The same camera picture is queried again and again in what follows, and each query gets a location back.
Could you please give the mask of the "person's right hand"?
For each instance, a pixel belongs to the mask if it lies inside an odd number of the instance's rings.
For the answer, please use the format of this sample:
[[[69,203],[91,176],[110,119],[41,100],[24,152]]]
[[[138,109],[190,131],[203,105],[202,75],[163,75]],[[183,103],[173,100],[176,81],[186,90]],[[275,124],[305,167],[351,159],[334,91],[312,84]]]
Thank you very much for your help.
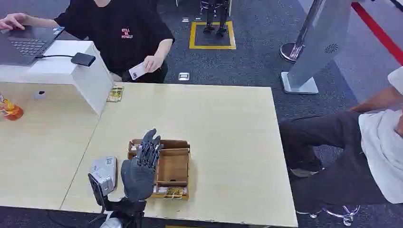
[[[14,30],[20,29],[24,30],[23,22],[28,18],[27,14],[24,13],[12,13],[8,14],[6,17],[0,20],[1,30]]]
[[[365,113],[365,112],[368,112],[368,110],[369,110],[369,108],[367,107],[367,105],[366,104],[364,104],[364,103],[362,103],[362,104],[357,104],[356,106],[354,106],[354,107],[351,107],[350,109],[349,109],[349,111],[351,111],[351,112],[357,112],[357,113]]]

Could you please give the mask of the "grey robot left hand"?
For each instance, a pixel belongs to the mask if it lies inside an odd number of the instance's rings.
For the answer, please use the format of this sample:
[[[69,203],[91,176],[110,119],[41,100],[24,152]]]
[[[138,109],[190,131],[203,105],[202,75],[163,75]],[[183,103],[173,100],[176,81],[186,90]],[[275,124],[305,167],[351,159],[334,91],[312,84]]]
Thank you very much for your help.
[[[131,201],[149,198],[154,190],[154,176],[163,148],[157,130],[149,130],[143,137],[137,155],[122,162],[121,177],[125,196]]]

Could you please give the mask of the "person's left hand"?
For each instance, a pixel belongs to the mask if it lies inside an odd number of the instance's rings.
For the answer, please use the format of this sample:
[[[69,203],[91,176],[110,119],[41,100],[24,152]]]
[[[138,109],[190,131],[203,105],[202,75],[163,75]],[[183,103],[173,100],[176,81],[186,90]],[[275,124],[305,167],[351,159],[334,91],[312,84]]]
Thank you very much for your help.
[[[164,58],[158,55],[147,56],[144,59],[144,70],[146,73],[152,73],[160,68],[163,64]]]

